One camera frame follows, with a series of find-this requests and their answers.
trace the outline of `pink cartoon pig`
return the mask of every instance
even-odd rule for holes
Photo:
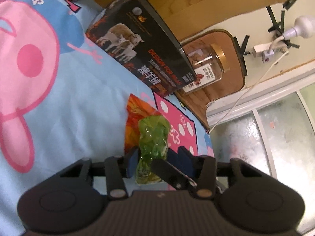
[[[0,0],[0,148],[18,172],[34,163],[34,145],[23,115],[50,92],[59,63],[51,25],[26,3]]]

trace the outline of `blue bedsheet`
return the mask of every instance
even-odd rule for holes
[[[92,0],[0,0],[0,235],[24,229],[23,192],[82,157],[122,155],[131,93],[172,124],[169,146],[212,155],[209,135],[175,97],[165,99],[84,35]],[[167,189],[165,183],[133,189]],[[104,193],[104,179],[95,181]]]

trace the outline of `power cord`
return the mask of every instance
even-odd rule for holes
[[[269,71],[273,68],[274,65],[278,64],[278,62],[287,54],[289,54],[289,51],[286,51],[285,53],[283,53],[270,67],[269,69],[264,73],[263,76],[261,76],[261,78],[253,85],[251,86],[245,93],[243,93],[238,100],[235,102],[235,104],[229,109],[229,111],[220,119],[218,120],[218,122],[212,127],[212,129],[209,131],[209,134],[212,132],[212,130],[214,130],[214,128],[225,118],[227,117],[230,112],[234,109],[234,107],[236,107],[237,103],[241,100],[241,98],[243,96],[245,96],[248,92],[250,92],[252,89],[254,89],[260,82],[261,80],[267,75],[267,73],[269,73]]]

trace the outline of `box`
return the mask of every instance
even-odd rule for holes
[[[147,0],[114,0],[86,36],[161,97],[196,80],[179,42]]]

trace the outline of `pink cartoon ear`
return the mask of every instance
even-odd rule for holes
[[[0,148],[7,162],[18,172],[30,171],[34,163],[34,145],[22,115],[1,122]]]

